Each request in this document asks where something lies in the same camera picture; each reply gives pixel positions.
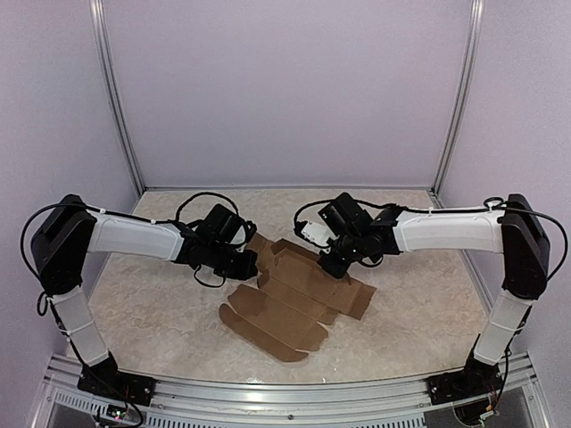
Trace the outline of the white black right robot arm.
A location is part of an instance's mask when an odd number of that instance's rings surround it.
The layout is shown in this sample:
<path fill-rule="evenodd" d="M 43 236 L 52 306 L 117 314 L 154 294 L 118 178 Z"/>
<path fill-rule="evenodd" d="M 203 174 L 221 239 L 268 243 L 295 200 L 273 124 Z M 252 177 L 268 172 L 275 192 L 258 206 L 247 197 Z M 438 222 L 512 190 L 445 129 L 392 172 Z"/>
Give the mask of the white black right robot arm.
<path fill-rule="evenodd" d="M 420 209 L 388 203 L 378 205 L 377 214 L 369 213 L 371 207 L 341 193 L 319 211 L 318 223 L 302 227 L 331 276 L 341 277 L 353 264 L 372 268 L 387 256 L 423 251 L 482 253 L 501 261 L 499 291 L 456 377 L 462 394 L 476 395 L 491 381 L 550 280 L 550 239 L 541 214 L 521 194 L 492 198 L 480 207 Z"/>

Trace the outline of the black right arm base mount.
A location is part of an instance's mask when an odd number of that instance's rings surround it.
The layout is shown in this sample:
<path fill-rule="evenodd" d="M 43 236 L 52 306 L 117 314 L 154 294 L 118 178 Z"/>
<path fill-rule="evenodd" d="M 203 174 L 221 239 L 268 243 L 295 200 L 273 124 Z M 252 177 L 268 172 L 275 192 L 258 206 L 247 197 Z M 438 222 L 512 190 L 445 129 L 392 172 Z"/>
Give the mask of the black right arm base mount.
<path fill-rule="evenodd" d="M 498 392 L 503 385 L 498 366 L 470 368 L 445 372 L 426 379 L 432 405 L 440 405 L 469 399 L 489 392 Z"/>

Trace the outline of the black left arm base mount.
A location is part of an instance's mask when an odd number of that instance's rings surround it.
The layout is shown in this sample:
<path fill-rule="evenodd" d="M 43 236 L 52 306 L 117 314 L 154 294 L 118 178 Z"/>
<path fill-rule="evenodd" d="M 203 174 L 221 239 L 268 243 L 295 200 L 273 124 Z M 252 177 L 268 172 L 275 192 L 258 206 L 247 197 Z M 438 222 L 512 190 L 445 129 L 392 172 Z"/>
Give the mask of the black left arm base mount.
<path fill-rule="evenodd" d="M 80 391 L 144 407 L 150 406 L 155 386 L 156 380 L 152 377 L 124 372 L 117 372 L 104 381 L 84 372 L 78 381 Z"/>

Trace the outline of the brown cardboard box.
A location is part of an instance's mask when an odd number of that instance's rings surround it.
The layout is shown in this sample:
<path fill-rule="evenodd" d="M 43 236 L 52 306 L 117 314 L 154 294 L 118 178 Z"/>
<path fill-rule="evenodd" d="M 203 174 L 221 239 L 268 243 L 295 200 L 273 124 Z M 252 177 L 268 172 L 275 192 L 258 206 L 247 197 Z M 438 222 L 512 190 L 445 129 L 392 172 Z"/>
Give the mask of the brown cardboard box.
<path fill-rule="evenodd" d="M 256 234 L 246 248 L 258 254 L 257 283 L 238 285 L 219 306 L 219 319 L 281 362 L 318 351 L 338 315 L 361 320 L 376 292 L 348 275 L 333 278 L 316 253 L 286 239 Z"/>

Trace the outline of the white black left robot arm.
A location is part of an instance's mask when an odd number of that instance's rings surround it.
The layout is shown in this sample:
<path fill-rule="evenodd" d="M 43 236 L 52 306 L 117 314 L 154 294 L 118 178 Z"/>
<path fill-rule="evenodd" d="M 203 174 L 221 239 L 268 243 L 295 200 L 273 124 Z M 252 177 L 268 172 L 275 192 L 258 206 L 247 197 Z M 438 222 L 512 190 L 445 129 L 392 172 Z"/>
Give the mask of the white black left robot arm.
<path fill-rule="evenodd" d="M 258 273 L 258 254 L 247 247 L 257 226 L 227 196 L 202 218 L 185 222 L 181 214 L 144 218 L 91 206 L 71 193 L 31 214 L 22 227 L 22 261 L 78 360 L 91 369 L 90 382 L 105 396 L 119 395 L 125 378 L 89 307 L 84 271 L 91 257 L 123 254 L 183 265 L 198 284 L 213 289 Z"/>

